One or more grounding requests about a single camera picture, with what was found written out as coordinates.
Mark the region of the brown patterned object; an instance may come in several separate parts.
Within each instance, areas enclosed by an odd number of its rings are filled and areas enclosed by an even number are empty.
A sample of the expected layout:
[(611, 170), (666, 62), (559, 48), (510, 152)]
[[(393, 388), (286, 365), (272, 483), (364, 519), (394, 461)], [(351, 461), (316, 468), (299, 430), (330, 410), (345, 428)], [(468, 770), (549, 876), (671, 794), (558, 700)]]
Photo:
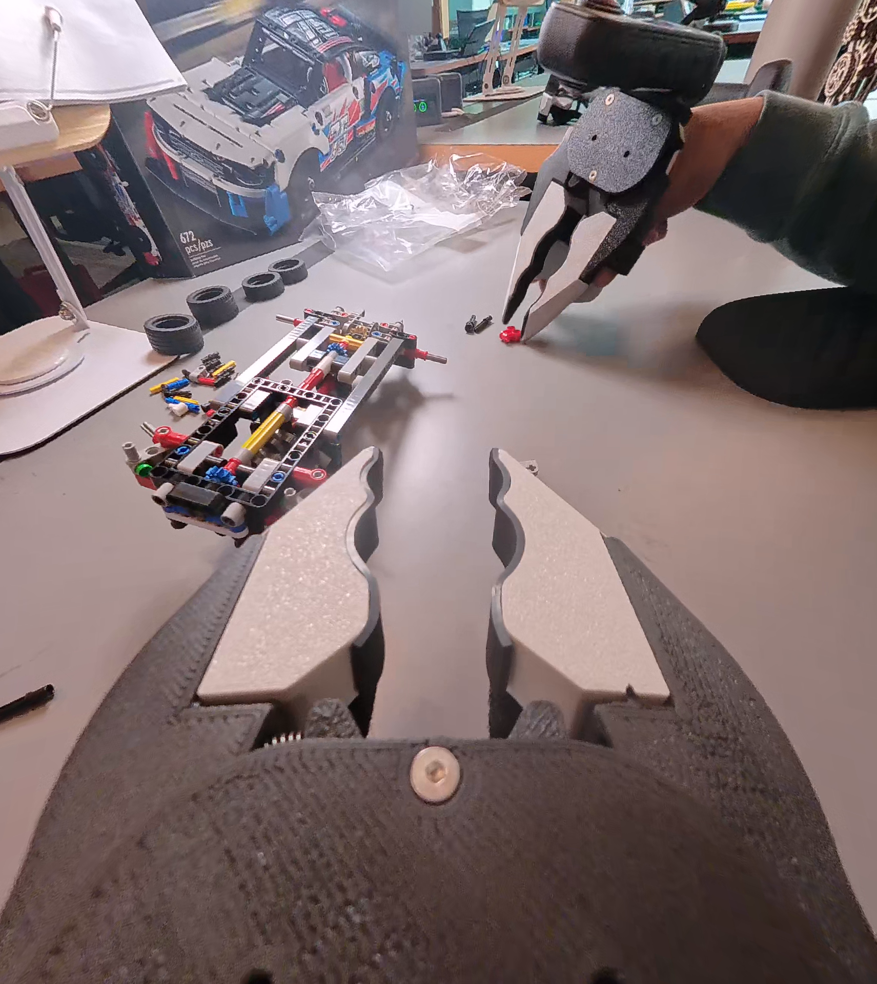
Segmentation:
[(877, 89), (877, 1), (862, 1), (847, 27), (819, 100), (863, 103)]

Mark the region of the long black lego axle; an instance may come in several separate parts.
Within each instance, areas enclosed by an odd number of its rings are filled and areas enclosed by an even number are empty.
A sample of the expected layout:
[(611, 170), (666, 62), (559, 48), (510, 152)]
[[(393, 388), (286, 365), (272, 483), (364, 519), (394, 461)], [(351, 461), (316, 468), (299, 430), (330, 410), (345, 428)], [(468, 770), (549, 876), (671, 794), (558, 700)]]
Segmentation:
[(12, 701), (0, 706), (0, 724), (46, 706), (54, 699), (54, 696), (55, 689), (52, 684), (46, 684), (36, 690), (18, 696)]

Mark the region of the black device with green light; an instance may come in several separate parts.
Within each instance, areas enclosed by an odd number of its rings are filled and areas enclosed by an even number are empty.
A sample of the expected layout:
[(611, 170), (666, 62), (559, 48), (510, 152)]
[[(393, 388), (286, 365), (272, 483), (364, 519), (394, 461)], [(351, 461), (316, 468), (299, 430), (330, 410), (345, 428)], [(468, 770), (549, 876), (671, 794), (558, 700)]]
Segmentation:
[(417, 128), (433, 127), (464, 111), (464, 80), (458, 72), (442, 72), (412, 80)]

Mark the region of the lego car set box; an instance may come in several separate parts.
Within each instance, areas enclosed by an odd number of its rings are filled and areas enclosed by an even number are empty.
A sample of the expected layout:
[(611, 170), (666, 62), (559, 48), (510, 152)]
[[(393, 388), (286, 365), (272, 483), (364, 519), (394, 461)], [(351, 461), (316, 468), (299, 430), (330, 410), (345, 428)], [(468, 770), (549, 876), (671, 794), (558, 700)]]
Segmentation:
[(420, 2), (139, 2), (185, 86), (112, 108), (143, 277), (196, 277), (300, 240), (313, 194), (413, 163)]

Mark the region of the white stand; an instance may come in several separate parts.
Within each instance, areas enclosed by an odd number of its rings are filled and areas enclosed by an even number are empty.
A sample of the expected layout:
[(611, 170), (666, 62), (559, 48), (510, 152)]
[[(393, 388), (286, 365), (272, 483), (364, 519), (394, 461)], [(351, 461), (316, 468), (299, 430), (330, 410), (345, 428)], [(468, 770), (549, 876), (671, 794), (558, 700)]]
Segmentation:
[(0, 457), (32, 449), (174, 363), (143, 332), (92, 320), (11, 167), (0, 179), (50, 273), (60, 312), (0, 337)]

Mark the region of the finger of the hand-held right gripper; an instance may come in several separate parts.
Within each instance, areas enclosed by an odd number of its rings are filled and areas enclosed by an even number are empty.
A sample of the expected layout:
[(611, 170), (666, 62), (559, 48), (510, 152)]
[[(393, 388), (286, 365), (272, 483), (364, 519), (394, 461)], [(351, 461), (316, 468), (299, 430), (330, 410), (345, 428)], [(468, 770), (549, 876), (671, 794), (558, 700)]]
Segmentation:
[(616, 224), (614, 215), (601, 211), (584, 217), (567, 245), (555, 242), (550, 246), (542, 269), (534, 277), (536, 291), (524, 315), (523, 340), (532, 340), (566, 308), (592, 293), (596, 274), (584, 279), (584, 271)]
[(544, 277), (547, 255), (560, 241), (559, 230), (567, 211), (568, 175), (568, 146), (559, 145), (542, 164), (528, 202), (507, 286), (503, 325), (512, 324), (530, 287)]

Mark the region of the lego car chassis assembly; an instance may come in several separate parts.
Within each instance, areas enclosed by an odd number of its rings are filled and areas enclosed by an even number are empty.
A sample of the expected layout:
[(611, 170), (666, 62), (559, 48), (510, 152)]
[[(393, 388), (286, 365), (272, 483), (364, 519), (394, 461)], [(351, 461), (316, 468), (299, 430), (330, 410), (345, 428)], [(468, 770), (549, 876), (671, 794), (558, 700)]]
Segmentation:
[(207, 405), (187, 434), (144, 429), (124, 444), (137, 483), (176, 529), (197, 527), (242, 544), (342, 466), (342, 434), (386, 374), (447, 358), (420, 347), (403, 322), (336, 306), (279, 316), (291, 330)]

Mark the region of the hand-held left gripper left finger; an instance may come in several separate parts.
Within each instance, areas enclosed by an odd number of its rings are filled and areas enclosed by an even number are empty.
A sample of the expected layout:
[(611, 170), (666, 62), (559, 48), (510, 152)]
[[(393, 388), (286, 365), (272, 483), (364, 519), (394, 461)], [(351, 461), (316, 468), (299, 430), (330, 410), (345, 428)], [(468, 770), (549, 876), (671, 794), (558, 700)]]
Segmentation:
[(366, 737), (385, 660), (378, 585), (383, 456), (356, 454), (273, 524), (196, 696), (205, 706), (267, 704), (302, 724), (334, 700)]

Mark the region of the clear plastic bags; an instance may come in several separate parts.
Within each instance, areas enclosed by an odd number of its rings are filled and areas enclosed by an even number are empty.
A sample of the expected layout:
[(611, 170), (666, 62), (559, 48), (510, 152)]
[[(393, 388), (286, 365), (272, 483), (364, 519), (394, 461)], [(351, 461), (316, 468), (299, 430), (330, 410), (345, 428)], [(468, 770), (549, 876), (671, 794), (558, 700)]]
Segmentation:
[(486, 154), (452, 154), (389, 171), (358, 192), (315, 192), (305, 234), (346, 263), (391, 274), (433, 247), (501, 221), (526, 202), (529, 177)]

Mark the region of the white paper booklet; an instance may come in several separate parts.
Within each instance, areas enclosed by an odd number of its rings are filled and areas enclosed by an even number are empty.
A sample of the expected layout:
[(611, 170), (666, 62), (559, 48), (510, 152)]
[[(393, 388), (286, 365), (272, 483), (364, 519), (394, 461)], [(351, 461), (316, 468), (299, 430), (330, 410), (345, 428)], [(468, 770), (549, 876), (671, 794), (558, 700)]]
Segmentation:
[(0, 1), (0, 104), (111, 105), (186, 80), (134, 1)]

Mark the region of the pile of small lego pieces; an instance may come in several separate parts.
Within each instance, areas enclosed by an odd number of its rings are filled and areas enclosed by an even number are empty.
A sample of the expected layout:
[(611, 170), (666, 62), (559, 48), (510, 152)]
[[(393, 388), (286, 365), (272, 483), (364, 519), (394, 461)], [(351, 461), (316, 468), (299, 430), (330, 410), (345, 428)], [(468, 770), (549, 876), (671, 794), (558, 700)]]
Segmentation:
[(149, 396), (160, 400), (172, 419), (206, 417), (213, 411), (213, 397), (234, 380), (236, 370), (235, 360), (224, 360), (219, 352), (211, 352), (193, 369), (183, 369), (178, 376), (149, 387)]

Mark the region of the wooden cutout stand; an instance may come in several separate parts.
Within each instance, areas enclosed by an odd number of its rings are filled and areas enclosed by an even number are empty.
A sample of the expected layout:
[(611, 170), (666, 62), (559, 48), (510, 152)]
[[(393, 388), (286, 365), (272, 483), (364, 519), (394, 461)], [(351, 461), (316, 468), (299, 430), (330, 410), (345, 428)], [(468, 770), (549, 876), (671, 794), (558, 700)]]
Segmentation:
[(538, 52), (541, 29), (534, 28), (528, 39), (523, 35), (530, 9), (543, 6), (543, 2), (494, 2), (494, 29), (482, 61), (481, 90), (466, 95), (465, 105), (516, 103), (533, 97), (534, 91), (519, 85), (514, 76), (517, 62)]

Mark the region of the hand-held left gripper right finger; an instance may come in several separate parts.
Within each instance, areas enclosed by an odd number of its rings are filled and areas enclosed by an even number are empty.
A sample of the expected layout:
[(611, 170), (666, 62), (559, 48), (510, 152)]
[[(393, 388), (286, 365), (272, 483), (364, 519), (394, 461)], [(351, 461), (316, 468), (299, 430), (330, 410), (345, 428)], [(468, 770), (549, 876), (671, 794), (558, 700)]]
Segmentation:
[(670, 689), (604, 535), (521, 461), (488, 459), (501, 565), (486, 642), (488, 727), (552, 705), (562, 736), (587, 739), (596, 706), (663, 707)]

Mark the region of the person's right forearm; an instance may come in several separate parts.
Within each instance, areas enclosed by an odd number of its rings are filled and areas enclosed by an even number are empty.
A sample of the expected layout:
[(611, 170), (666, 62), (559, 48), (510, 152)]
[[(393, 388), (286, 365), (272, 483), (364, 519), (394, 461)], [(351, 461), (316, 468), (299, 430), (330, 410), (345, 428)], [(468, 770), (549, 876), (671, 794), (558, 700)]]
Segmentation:
[(832, 286), (729, 303), (696, 341), (760, 399), (877, 408), (877, 119), (859, 104), (761, 96), (748, 141), (695, 209)]

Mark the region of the person's right hand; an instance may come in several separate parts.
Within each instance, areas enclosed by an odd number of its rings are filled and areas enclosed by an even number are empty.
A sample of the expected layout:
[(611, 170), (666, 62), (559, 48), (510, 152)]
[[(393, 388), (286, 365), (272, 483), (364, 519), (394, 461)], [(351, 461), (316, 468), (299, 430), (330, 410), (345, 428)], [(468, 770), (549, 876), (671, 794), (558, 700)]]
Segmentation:
[(763, 97), (702, 105), (685, 127), (683, 147), (668, 173), (666, 191), (655, 209), (646, 247), (666, 237), (668, 221), (695, 207), (717, 183), (749, 139), (763, 109)]

